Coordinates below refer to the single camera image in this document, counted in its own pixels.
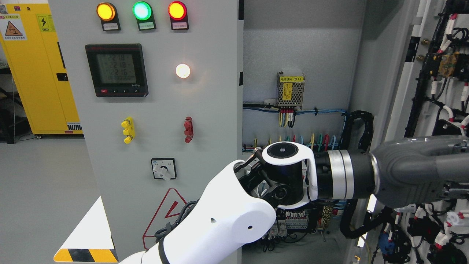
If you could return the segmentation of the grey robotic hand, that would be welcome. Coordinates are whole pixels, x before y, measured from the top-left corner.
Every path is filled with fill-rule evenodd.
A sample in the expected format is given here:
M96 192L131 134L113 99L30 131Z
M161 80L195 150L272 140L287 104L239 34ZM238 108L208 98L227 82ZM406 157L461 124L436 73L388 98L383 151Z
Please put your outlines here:
M383 205L409 204L468 197L468 138L441 135L385 142L371 152Z

